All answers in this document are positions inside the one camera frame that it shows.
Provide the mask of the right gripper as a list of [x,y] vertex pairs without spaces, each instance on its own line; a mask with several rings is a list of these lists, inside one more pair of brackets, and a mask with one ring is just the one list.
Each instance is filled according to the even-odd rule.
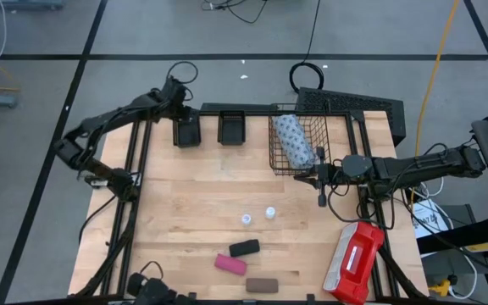
[[319,158],[319,164],[310,169],[303,170],[300,175],[295,175],[294,179],[307,184],[316,184],[319,190],[319,206],[326,207],[328,205],[328,196],[325,192],[325,187],[328,186],[332,191],[336,190],[338,186],[346,184],[346,176],[342,169],[342,160],[335,158],[333,162],[325,161],[325,150],[323,147],[316,147],[316,155]]

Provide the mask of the white blue-patterned bandage roll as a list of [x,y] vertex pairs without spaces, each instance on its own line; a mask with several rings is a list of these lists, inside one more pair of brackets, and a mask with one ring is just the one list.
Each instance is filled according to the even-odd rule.
[[309,169],[315,165],[316,155],[307,141],[305,130],[295,114],[274,117],[274,131],[280,140],[290,166],[293,169]]

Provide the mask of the small black plastic bin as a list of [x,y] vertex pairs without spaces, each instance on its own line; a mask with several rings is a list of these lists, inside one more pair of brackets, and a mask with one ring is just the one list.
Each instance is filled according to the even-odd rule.
[[179,148],[198,147],[201,142],[200,117],[198,115],[173,122],[174,146]]
[[218,143],[223,146],[241,146],[246,141],[246,115],[241,110],[219,112]]

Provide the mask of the yellow power plug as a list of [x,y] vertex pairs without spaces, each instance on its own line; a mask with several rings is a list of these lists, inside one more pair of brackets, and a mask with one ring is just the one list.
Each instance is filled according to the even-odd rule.
[[428,290],[438,294],[441,297],[446,297],[449,294],[450,288],[451,281],[449,279],[443,279],[439,284],[429,286]]

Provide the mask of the red first aid case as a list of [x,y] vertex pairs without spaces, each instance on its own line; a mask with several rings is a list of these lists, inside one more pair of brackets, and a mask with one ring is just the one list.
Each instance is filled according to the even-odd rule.
[[376,253],[383,245],[383,230],[365,222],[344,227],[327,269],[323,290],[336,300],[364,305]]

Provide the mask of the black bandage roll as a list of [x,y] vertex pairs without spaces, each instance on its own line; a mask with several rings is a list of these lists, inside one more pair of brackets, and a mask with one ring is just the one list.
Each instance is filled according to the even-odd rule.
[[260,244],[258,239],[251,239],[247,241],[238,242],[229,246],[231,257],[236,258],[260,251]]

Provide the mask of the black aluminium table frame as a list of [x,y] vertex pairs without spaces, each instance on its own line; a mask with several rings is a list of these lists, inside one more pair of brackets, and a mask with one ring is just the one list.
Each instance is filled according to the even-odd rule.
[[[269,114],[270,106],[271,105],[259,104],[205,103],[197,111],[198,115],[207,118],[210,116],[219,117],[219,112],[224,110],[241,110],[245,112],[247,127],[253,117],[258,117],[260,119],[266,118]],[[366,112],[384,111],[358,110],[329,113],[325,110],[325,112],[328,116],[341,116],[346,124],[349,123],[350,119],[355,119],[359,123],[360,131],[363,134],[363,145],[366,146],[367,151],[371,150],[371,143],[366,128],[364,114]],[[100,264],[98,271],[96,271],[89,280],[82,282],[83,287],[80,289],[77,288],[78,277],[83,268],[79,264],[76,264],[70,288],[70,295],[72,297],[124,295],[124,284],[127,283],[126,276],[129,274],[131,255],[133,254],[131,243],[136,237],[137,222],[141,215],[139,213],[141,196],[146,193],[141,186],[145,179],[141,176],[147,172],[147,161],[150,159],[147,155],[152,150],[150,140],[153,131],[153,123],[149,121],[146,122],[144,135],[142,137],[141,154],[137,157],[135,151],[139,130],[140,123],[132,123],[130,126],[129,144],[124,166],[124,169],[131,173],[131,177],[138,179],[138,181],[135,182],[138,186],[138,196],[135,200],[130,202],[121,201],[117,197],[114,197],[117,204],[114,220],[111,224],[111,235],[108,241],[106,258]]]

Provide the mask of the black wire basket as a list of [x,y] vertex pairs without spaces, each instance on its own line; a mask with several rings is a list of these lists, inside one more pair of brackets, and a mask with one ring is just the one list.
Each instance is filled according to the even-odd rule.
[[[316,110],[315,112],[297,111],[296,104],[276,103],[272,104],[269,109],[269,165],[276,175],[299,175],[304,169],[293,169],[282,150],[280,140],[278,139],[274,128],[274,117],[283,114],[295,114],[298,122],[305,130],[307,141],[311,144],[316,155],[316,147],[323,147],[325,150],[325,161],[330,162],[330,141],[327,128],[325,110]],[[315,165],[319,164],[319,158],[316,155]]]

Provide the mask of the brown bandage roll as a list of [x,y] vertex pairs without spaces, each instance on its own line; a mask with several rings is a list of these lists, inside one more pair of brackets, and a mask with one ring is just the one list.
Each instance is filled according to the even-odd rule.
[[246,291],[249,293],[278,293],[279,281],[267,278],[247,278]]

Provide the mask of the pink bandage roll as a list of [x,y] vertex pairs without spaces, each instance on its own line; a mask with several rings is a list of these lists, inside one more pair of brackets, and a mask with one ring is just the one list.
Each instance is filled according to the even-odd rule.
[[218,254],[214,266],[217,269],[230,272],[235,275],[245,275],[247,272],[247,263],[233,257]]

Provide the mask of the large black perforated crate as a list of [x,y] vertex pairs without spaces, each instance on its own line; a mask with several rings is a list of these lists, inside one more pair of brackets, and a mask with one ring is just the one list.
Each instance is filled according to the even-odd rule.
[[407,135],[403,101],[356,95],[338,91],[325,91],[302,87],[298,93],[297,111],[329,113],[343,111],[384,111],[390,126],[393,144],[396,147]]

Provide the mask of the black metal beam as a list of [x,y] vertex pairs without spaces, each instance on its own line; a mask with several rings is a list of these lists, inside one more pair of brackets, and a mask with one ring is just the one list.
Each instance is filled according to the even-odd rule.
[[419,252],[439,252],[488,242],[488,219],[417,239]]

